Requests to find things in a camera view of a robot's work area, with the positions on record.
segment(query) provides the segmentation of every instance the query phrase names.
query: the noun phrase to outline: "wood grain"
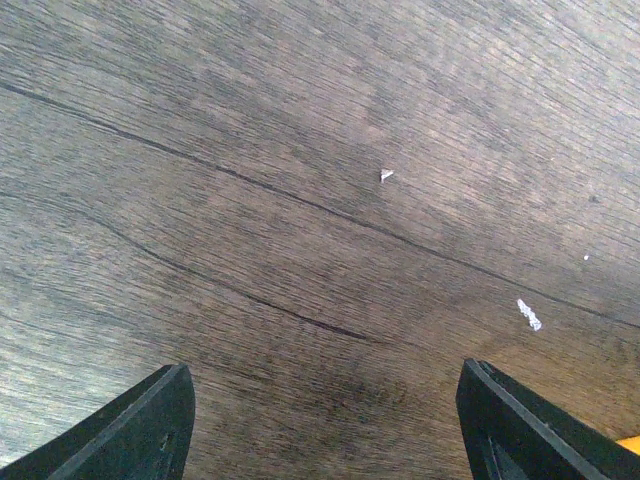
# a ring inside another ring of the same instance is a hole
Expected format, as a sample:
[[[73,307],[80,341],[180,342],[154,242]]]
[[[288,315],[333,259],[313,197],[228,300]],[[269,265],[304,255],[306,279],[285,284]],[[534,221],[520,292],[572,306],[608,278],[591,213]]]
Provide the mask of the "wood grain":
[[[0,102],[3,463],[170,362],[196,385],[185,478],[469,478],[468,356],[612,438],[640,431],[637,327],[65,108]]]
[[[639,324],[633,2],[8,1],[0,14],[4,88]]]

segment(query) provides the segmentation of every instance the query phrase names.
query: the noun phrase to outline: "black plastic part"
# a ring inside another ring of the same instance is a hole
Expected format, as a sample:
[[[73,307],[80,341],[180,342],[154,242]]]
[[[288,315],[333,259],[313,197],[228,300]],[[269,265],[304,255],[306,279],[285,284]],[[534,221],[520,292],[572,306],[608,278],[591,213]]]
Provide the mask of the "black plastic part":
[[[89,418],[0,470],[1,480],[179,480],[195,394],[186,365],[166,365]]]
[[[475,480],[640,479],[640,456],[487,362],[464,362],[456,403]]]

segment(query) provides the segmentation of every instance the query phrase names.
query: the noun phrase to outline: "yellow part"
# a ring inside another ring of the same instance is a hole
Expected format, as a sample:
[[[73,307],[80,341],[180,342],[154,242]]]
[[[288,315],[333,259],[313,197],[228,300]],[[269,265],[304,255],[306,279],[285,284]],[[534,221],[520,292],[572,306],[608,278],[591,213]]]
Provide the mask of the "yellow part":
[[[622,445],[624,448],[631,450],[637,455],[640,455],[640,436],[618,440],[618,445]]]

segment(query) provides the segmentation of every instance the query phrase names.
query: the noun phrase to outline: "paper scrap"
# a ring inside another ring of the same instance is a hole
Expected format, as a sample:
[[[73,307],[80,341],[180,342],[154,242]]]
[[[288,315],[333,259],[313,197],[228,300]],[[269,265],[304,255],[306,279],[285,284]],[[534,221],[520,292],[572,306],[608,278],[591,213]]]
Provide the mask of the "paper scrap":
[[[380,183],[384,183],[384,179],[389,178],[391,175],[393,175],[393,170],[386,170],[384,168],[380,170]]]
[[[542,323],[540,322],[540,320],[538,320],[536,314],[533,313],[533,310],[531,310],[527,306],[527,304],[522,301],[521,298],[518,299],[518,307],[520,308],[522,314],[529,320],[529,326],[533,328],[534,332],[537,332],[542,328]]]

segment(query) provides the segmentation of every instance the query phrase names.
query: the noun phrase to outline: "white debris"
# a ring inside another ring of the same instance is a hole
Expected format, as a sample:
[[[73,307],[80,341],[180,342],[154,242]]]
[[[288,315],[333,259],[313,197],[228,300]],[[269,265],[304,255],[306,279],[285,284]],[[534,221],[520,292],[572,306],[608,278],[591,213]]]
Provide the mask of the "white debris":
[[[533,313],[533,310],[531,310],[527,306],[527,304],[522,301],[521,298],[518,299],[518,307],[520,308],[522,314],[529,320],[529,325],[531,326],[531,328],[533,328],[534,332],[537,332],[542,328],[542,323],[540,322],[540,320],[538,320],[536,314]]]
[[[384,179],[389,178],[391,175],[393,175],[393,170],[386,170],[384,168],[380,170],[380,183],[384,183]]]

